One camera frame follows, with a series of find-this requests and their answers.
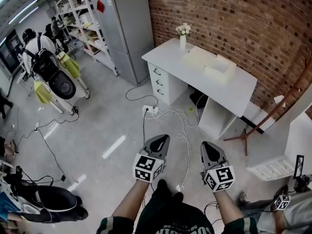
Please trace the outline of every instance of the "white cable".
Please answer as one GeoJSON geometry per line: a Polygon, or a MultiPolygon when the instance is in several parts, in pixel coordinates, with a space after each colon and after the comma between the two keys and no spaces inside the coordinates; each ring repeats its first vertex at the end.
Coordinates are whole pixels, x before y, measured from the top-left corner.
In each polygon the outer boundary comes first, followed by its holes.
{"type": "Polygon", "coordinates": [[[196,123],[194,126],[192,126],[192,125],[189,124],[189,120],[188,120],[188,117],[186,116],[185,112],[184,112],[182,109],[179,109],[179,108],[178,108],[178,109],[175,109],[175,110],[169,109],[169,110],[165,111],[164,113],[162,113],[161,111],[159,111],[159,112],[160,112],[160,115],[157,116],[157,117],[155,117],[154,115],[152,115],[153,118],[147,118],[147,117],[145,117],[145,119],[155,119],[155,120],[157,120],[157,121],[159,121],[159,122],[162,122],[162,121],[165,121],[165,120],[167,119],[167,117],[164,118],[163,120],[158,120],[158,118],[160,118],[160,117],[162,117],[162,116],[171,116],[171,115],[173,115],[173,114],[177,114],[177,115],[180,117],[181,121],[182,121],[182,128],[183,128],[184,134],[179,133],[179,134],[176,135],[176,137],[177,137],[177,138],[183,138],[183,137],[184,137],[184,138],[186,139],[186,141],[187,141],[187,151],[188,151],[188,153],[189,153],[189,161],[188,161],[188,164],[187,164],[187,170],[186,170],[186,172],[185,172],[185,174],[184,174],[184,176],[183,176],[183,178],[182,178],[182,180],[181,180],[181,182],[180,182],[180,184],[179,184],[180,191],[182,191],[182,186],[183,186],[183,184],[184,184],[184,182],[185,182],[185,180],[186,180],[186,177],[187,177],[187,175],[188,175],[188,173],[189,173],[190,165],[191,165],[191,161],[192,161],[192,149],[191,149],[191,146],[190,146],[190,143],[189,143],[189,139],[188,139],[188,137],[187,137],[187,131],[188,131],[188,128],[189,128],[189,127],[193,128],[193,127],[196,127],[196,126],[199,124],[199,114],[198,114],[198,111],[197,111],[197,104],[198,104],[199,100],[200,100],[203,96],[204,96],[204,94],[198,99],[198,101],[197,101],[197,103],[196,103],[196,106],[195,106],[195,110],[196,110],[196,114],[197,114],[197,123],[196,123]],[[181,116],[184,116],[184,117],[185,117],[185,121],[186,121],[186,130],[185,130],[185,127],[184,127],[183,118],[182,118],[181,116]]]}

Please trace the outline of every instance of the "red object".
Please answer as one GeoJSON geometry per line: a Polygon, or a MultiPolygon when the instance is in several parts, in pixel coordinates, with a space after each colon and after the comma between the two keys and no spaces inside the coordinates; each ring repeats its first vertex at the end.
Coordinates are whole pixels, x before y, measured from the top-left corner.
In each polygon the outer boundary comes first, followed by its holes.
{"type": "Polygon", "coordinates": [[[104,9],[105,9],[104,4],[100,0],[97,0],[97,10],[104,13],[104,9]]]}

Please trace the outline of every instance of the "metal shelving unit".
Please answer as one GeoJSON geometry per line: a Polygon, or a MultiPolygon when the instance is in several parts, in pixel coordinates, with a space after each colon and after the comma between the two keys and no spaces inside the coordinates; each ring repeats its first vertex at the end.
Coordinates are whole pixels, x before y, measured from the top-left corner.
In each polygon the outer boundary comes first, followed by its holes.
{"type": "Polygon", "coordinates": [[[84,0],[84,4],[75,6],[73,0],[59,0],[55,2],[56,10],[58,16],[61,17],[64,26],[66,28],[66,31],[70,37],[77,38],[80,41],[82,41],[85,46],[83,48],[83,51],[92,56],[94,61],[99,61],[105,66],[107,66],[109,69],[111,69],[114,74],[117,76],[117,71],[114,65],[114,62],[112,58],[109,55],[109,50],[108,47],[105,43],[105,40],[103,39],[101,32],[100,32],[100,27],[98,25],[98,22],[95,19],[94,13],[92,11],[90,1],[89,0],[84,0]],[[59,6],[64,2],[68,1],[70,8],[66,11],[60,10],[59,6]],[[87,9],[88,12],[90,13],[91,17],[91,22],[92,23],[90,26],[85,27],[83,24],[80,23],[79,20],[79,14],[81,10],[87,9]],[[66,24],[66,20],[64,19],[65,14],[72,13],[76,23],[73,24],[66,24]],[[88,31],[93,31],[96,32],[97,38],[100,41],[100,45],[96,45],[94,42],[92,42],[90,39],[88,39],[88,31]]]}

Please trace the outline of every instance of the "concrete floor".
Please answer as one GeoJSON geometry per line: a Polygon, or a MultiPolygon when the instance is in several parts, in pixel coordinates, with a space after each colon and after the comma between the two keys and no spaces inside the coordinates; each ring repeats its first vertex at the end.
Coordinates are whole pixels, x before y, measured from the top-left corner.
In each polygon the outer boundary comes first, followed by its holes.
{"type": "MultiPolygon", "coordinates": [[[[69,188],[74,183],[78,184],[73,192],[82,198],[89,217],[84,221],[58,224],[24,223],[24,228],[30,234],[95,233],[102,218],[111,215],[135,181],[132,176],[132,164],[136,153],[143,145],[142,106],[154,105],[155,99],[148,97],[128,101],[125,93],[133,88],[133,85],[121,77],[115,77],[111,70],[99,62],[94,62],[86,53],[79,54],[77,61],[82,78],[91,91],[91,98],[89,100],[81,98],[75,103],[79,109],[77,121],[61,125],[54,125],[55,122],[52,122],[40,130],[44,136],[50,131],[50,135],[46,138],[47,144],[56,155],[67,178],[65,182],[57,182],[55,185],[69,188]],[[103,159],[103,153],[118,139],[124,141],[111,155],[103,159]]],[[[190,124],[194,125],[197,116],[195,106],[189,99],[191,92],[189,89],[171,106],[160,101],[160,111],[181,108],[188,115],[190,124]]],[[[131,91],[129,97],[137,98],[152,94],[151,83],[147,82],[144,86],[131,91]]],[[[8,138],[14,137],[16,142],[23,135],[28,136],[37,123],[45,125],[53,119],[62,122],[65,119],[77,118],[77,115],[70,116],[68,113],[61,115],[50,105],[40,104],[33,92],[28,97],[16,81],[13,82],[9,99],[15,106],[10,111],[8,119],[0,122],[1,136],[15,124],[16,127],[9,132],[8,138]]],[[[239,135],[244,126],[245,124],[238,119],[225,133],[225,137],[239,135]]],[[[186,140],[176,137],[181,132],[182,123],[178,116],[168,117],[163,122],[145,121],[146,139],[159,134],[169,134],[171,137],[167,167],[161,177],[165,178],[173,189],[184,176],[189,158],[186,140]]],[[[285,181],[264,182],[248,172],[245,168],[247,158],[244,156],[240,141],[214,141],[198,127],[189,129],[188,138],[193,160],[182,192],[184,202],[201,210],[215,200],[211,190],[203,185],[199,174],[202,170],[200,144],[204,140],[214,142],[223,148],[227,159],[234,166],[236,182],[228,190],[233,198],[244,190],[250,201],[269,199],[285,181]]],[[[32,133],[28,139],[23,139],[19,151],[15,164],[20,165],[33,180],[45,175],[50,175],[55,180],[61,178],[62,173],[39,133],[32,133]]],[[[151,193],[152,190],[149,188],[146,202],[151,193]]],[[[212,207],[207,209],[207,216],[211,222],[220,218],[219,211],[212,207]]],[[[214,229],[215,233],[221,233],[222,221],[215,223],[214,229]]]]}

